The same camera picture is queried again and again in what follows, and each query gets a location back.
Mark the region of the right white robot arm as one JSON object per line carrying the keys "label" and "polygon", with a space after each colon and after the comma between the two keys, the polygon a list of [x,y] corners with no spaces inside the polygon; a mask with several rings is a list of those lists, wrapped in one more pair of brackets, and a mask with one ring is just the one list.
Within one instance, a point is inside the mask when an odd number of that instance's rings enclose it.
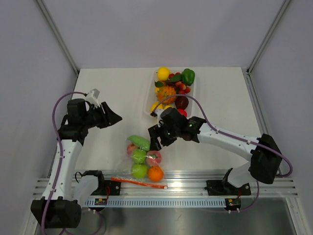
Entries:
{"label": "right white robot arm", "polygon": [[157,123],[148,129],[150,149],[159,151],[177,138],[196,143],[211,144],[230,151],[247,161],[230,168],[221,180],[207,181],[209,195],[250,195],[246,186],[254,181],[271,185],[282,161],[281,152],[274,139],[267,134],[261,137],[245,137],[218,129],[200,117],[186,118],[178,110],[169,108],[152,112]]}

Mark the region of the green lime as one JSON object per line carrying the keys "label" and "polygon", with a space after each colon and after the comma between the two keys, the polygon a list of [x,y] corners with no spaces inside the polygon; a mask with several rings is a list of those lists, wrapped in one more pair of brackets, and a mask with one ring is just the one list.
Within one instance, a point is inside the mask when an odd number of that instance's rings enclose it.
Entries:
{"label": "green lime", "polygon": [[132,160],[134,163],[142,164],[146,159],[146,151],[142,149],[136,149],[132,153]]}

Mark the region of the orange fruit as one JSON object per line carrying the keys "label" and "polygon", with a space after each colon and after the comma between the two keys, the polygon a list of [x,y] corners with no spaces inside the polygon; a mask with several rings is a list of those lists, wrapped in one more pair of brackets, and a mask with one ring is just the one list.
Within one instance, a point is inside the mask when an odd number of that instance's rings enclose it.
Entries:
{"label": "orange fruit", "polygon": [[159,182],[164,177],[164,172],[159,166],[152,166],[148,170],[148,178],[152,182]]}

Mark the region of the green cucumber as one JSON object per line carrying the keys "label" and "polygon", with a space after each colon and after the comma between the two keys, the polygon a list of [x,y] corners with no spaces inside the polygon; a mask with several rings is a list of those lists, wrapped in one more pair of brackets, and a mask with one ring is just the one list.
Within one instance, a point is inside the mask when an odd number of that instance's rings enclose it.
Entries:
{"label": "green cucumber", "polygon": [[150,150],[150,142],[142,136],[131,135],[127,138],[127,140],[129,140],[132,144],[134,144],[135,146],[137,146],[138,148],[142,150],[145,150],[145,151]]}

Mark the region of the green apple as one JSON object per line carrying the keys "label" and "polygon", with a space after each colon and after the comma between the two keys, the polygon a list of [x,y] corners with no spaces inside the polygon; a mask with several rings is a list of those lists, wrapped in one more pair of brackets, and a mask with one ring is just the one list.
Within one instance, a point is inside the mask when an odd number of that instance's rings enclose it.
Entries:
{"label": "green apple", "polygon": [[148,172],[148,167],[145,164],[134,163],[131,168],[131,174],[136,179],[145,178]]}

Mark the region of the clear zip top bag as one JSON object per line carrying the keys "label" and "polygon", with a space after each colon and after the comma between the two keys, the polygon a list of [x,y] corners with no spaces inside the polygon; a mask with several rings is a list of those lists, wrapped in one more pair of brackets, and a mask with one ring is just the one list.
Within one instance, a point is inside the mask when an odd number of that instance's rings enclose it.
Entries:
{"label": "clear zip top bag", "polygon": [[131,135],[127,144],[126,156],[118,162],[111,181],[166,190],[168,184],[158,139]]}

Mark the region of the pink peach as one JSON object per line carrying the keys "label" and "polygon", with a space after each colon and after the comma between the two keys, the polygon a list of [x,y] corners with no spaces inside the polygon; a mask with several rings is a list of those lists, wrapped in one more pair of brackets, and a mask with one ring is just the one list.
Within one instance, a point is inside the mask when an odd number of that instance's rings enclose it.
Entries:
{"label": "pink peach", "polygon": [[162,162],[162,156],[158,151],[148,151],[146,163],[149,166],[158,166]]}

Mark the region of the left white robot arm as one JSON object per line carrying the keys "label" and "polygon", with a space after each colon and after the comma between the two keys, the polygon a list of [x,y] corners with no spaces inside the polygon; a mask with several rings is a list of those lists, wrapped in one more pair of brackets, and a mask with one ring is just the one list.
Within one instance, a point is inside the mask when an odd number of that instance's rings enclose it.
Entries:
{"label": "left white robot arm", "polygon": [[89,129],[103,129],[121,120],[106,102],[96,104],[78,98],[67,103],[67,114],[57,129],[58,148],[49,182],[41,198],[31,204],[42,230],[76,228],[87,199],[108,191],[99,170],[85,171],[75,189],[71,188],[72,178]]}

